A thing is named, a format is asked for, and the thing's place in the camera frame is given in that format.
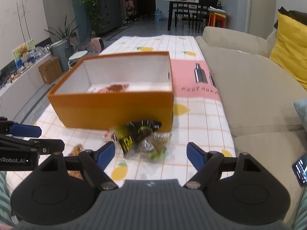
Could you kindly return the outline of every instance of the food package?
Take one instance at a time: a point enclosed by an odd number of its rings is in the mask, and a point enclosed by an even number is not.
[[[81,144],[78,144],[73,148],[73,150],[71,151],[71,153],[68,156],[77,156],[82,151],[83,151],[83,146]],[[76,178],[83,180],[83,177],[82,177],[80,171],[67,170],[67,172],[70,176],[73,176],[73,177],[76,177]]]
[[[137,149],[138,143],[145,137],[157,131],[161,123],[153,120],[141,120],[129,122],[126,125],[117,126],[110,130],[105,137],[118,142],[126,155],[131,149]]]
[[[150,160],[159,158],[164,155],[170,138],[171,134],[154,132],[139,142],[139,151]]]
[[[106,86],[99,90],[94,89],[92,93],[106,94],[106,93],[114,93],[114,92],[123,92],[128,88],[129,84],[113,84],[110,86]]]

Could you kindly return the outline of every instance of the green striped cloth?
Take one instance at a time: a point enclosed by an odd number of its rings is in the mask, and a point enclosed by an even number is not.
[[[5,171],[0,171],[0,224],[14,226],[11,220],[11,199],[6,186]]]
[[[303,193],[303,197],[300,200],[296,220],[294,222],[293,230],[307,229],[307,187]]]

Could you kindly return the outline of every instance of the open cardboard box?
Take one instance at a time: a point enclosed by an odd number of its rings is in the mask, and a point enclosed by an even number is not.
[[[122,92],[95,93],[112,84]],[[66,127],[108,130],[129,121],[156,120],[170,132],[174,92],[168,52],[117,53],[79,61],[48,93]]]

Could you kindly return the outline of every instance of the beige sofa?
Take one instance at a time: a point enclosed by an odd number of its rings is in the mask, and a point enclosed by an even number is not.
[[[276,42],[229,29],[206,27],[197,43],[223,103],[236,152],[249,152],[289,191],[284,222],[291,226],[303,188],[292,164],[307,151],[307,133],[293,102],[305,89],[269,59]]]

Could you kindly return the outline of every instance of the dresser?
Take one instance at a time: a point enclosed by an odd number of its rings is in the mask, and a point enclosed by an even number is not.
[[[122,26],[120,0],[99,0],[99,14],[103,17],[104,28],[96,29],[96,33],[106,33]]]

